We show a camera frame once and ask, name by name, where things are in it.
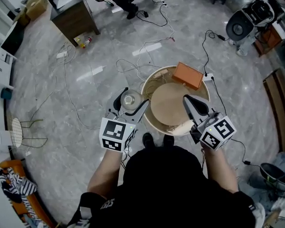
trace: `gray tile floor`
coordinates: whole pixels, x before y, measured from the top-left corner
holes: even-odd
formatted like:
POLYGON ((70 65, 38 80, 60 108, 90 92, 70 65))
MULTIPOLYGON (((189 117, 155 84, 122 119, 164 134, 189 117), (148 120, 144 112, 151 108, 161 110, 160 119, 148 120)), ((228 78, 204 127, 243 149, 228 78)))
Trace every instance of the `gray tile floor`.
MULTIPOLYGON (((133 51, 139 50, 145 41, 168 37, 171 30, 167 26, 156 27, 137 18, 129 21, 123 11, 112 13, 104 3, 87 1, 101 35, 94 36, 85 50, 78 48, 74 59, 65 65, 66 82, 84 124, 99 126, 105 113, 105 103, 113 92, 125 86, 139 89, 141 84, 135 70, 118 73, 116 60, 124 58, 136 63, 138 56, 133 56, 133 51), (91 69, 99 66, 103 67, 103 71, 92 76, 91 69)), ((175 30, 175 41, 161 41, 162 47, 141 54, 140 65, 151 63, 162 67, 181 61, 202 71, 207 59, 201 47, 205 31, 211 29, 226 36, 225 26, 232 12, 220 3, 212 5, 210 0, 165 1, 168 8, 163 10, 175 30)), ((150 21, 164 22, 151 0, 137 0, 136 4, 148 11, 150 21)), ((20 120, 28 120, 55 89, 35 116, 44 121, 24 132, 28 137, 46 136, 48 143, 41 149, 30 149, 31 155, 25 158, 48 210, 57 221, 67 223, 104 150, 100 148, 98 130, 86 129, 77 120, 67 97, 63 66, 57 66, 56 62, 57 52, 67 40, 49 21, 49 15, 50 10, 26 28, 23 43, 16 54, 19 61, 14 71, 15 90, 8 108, 20 120)), ((273 113, 262 84, 262 80, 272 71, 268 59, 259 58, 253 48, 247 57, 239 57, 234 47, 217 38, 208 38, 205 48, 210 57, 207 70, 214 74, 228 115, 237 128, 235 139, 245 143, 246 158, 252 163, 270 161, 278 152, 278 141, 273 113)), ((118 67, 127 70, 131 65, 120 62, 118 67)), ((141 67, 141 76, 147 77, 154 70, 156 68, 141 67)), ((214 85, 209 82, 207 87, 211 101, 223 111, 214 85)), ((141 138, 147 131, 153 134, 158 145, 161 144, 163 135, 153 130, 146 121, 141 121, 139 132, 131 143, 132 154, 143 148, 141 138)), ((176 138, 176 144, 202 160, 200 145, 195 145, 188 136, 176 138)), ((25 156, 27 149, 24 146, 21 148, 14 150, 19 158, 25 156)), ((244 150, 240 144, 229 142, 224 150, 237 176, 246 178, 256 170, 241 162, 244 150)))

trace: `black and white marker cube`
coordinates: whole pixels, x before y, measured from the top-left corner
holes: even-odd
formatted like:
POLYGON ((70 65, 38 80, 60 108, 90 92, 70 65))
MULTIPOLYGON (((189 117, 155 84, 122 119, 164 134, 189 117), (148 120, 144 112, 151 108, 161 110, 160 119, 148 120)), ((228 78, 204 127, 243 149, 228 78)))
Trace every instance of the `black and white marker cube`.
POLYGON ((123 152, 134 138, 136 125, 102 118, 99 140, 102 148, 123 152))
POLYGON ((229 117, 225 116, 208 126, 199 140, 208 147, 217 150, 227 143, 236 132, 229 117))

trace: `black shirt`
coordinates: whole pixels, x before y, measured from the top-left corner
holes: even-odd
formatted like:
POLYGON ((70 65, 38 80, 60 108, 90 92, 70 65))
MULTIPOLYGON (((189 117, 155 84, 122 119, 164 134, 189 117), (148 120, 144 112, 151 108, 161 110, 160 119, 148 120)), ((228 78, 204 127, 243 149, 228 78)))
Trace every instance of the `black shirt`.
POLYGON ((183 148, 137 152, 126 165, 123 181, 108 200, 82 194, 69 226, 255 227, 252 199, 208 180, 198 159, 183 148))

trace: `orange box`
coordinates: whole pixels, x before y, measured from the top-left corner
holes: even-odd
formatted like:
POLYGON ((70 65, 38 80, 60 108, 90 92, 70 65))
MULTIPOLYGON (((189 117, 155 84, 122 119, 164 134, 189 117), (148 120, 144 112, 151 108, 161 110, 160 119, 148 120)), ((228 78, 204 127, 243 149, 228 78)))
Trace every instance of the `orange box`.
POLYGON ((181 62, 178 63, 172 78, 186 86, 198 90, 204 75, 199 71, 189 67, 181 62))

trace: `black shoe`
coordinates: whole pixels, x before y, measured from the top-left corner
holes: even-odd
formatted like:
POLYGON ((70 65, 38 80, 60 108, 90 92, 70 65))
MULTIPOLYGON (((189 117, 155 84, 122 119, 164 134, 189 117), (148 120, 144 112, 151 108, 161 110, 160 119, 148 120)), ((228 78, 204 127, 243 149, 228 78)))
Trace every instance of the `black shoe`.
POLYGON ((145 133, 142 137, 142 143, 146 149, 155 148, 153 137, 150 133, 145 133))
POLYGON ((174 146, 174 137, 165 134, 165 136, 163 138, 163 146, 164 147, 173 147, 174 146))
POLYGON ((131 12, 129 12, 127 19, 133 19, 136 16, 136 12, 138 11, 138 7, 135 6, 135 9, 131 12))

